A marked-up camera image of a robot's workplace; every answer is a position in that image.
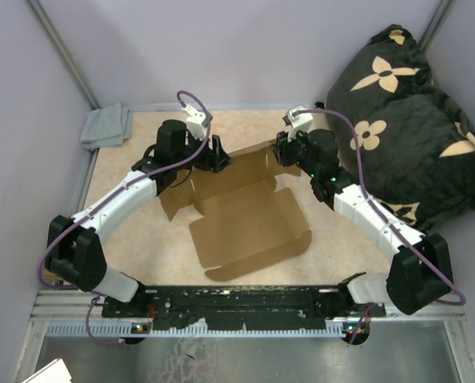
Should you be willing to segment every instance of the gray cloth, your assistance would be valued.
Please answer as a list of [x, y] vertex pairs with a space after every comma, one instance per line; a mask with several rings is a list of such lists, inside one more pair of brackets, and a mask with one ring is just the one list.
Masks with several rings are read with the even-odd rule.
[[122, 145], [131, 138], [131, 113], [121, 102], [90, 112], [81, 132], [81, 146], [88, 150]]

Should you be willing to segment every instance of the beige tabletop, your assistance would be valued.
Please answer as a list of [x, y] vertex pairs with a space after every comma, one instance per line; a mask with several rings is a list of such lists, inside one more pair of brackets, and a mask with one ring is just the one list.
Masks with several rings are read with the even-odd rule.
[[[212, 132], [226, 152], [275, 138], [284, 129], [285, 110], [214, 111]], [[121, 147], [103, 148], [90, 184], [86, 206], [120, 182], [145, 149], [156, 142], [163, 120], [184, 119], [182, 112], [134, 112], [133, 137]], [[315, 126], [325, 128], [323, 117]], [[277, 190], [291, 188], [312, 230], [310, 248], [299, 257], [231, 280], [231, 284], [332, 284], [360, 271], [387, 272], [386, 258], [353, 223], [313, 196], [308, 176], [281, 175]], [[168, 221], [158, 199], [145, 204], [104, 243], [108, 264], [145, 284], [216, 284], [204, 274], [188, 225], [201, 215], [186, 207]]]

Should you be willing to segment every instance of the black pillow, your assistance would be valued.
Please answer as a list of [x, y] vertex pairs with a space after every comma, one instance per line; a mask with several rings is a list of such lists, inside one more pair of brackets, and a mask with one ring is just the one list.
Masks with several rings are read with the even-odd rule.
[[[390, 26], [344, 69], [326, 107], [358, 134], [367, 189], [419, 230], [475, 210], [475, 132], [459, 106], [432, 85], [409, 31]], [[357, 175], [352, 133], [328, 116], [343, 165]]]

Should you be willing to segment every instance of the unfolded cardboard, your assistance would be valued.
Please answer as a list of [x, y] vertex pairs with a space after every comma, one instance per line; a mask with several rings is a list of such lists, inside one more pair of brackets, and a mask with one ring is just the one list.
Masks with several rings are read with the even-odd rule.
[[[160, 194], [170, 220], [193, 204], [203, 215], [189, 230], [200, 265], [214, 281], [228, 281], [302, 254], [311, 231], [292, 190], [275, 191], [278, 174], [299, 176], [277, 164], [270, 143], [232, 153], [221, 173], [193, 169], [188, 182]], [[183, 180], [186, 172], [179, 172]]]

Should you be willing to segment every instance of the wall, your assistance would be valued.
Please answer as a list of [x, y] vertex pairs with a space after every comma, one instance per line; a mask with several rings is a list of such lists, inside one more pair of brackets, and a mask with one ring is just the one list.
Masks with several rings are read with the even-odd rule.
[[212, 107], [324, 98], [370, 36], [421, 37], [438, 0], [42, 0], [102, 105], [168, 103], [188, 89]]
[[[428, 50], [440, 86], [468, 113], [475, 128], [475, 0], [455, 2]], [[475, 334], [475, 214], [441, 227], [452, 251], [454, 275], [468, 298]]]
[[88, 111], [26, 3], [0, 1], [0, 382], [22, 344], [48, 222], [73, 206]]

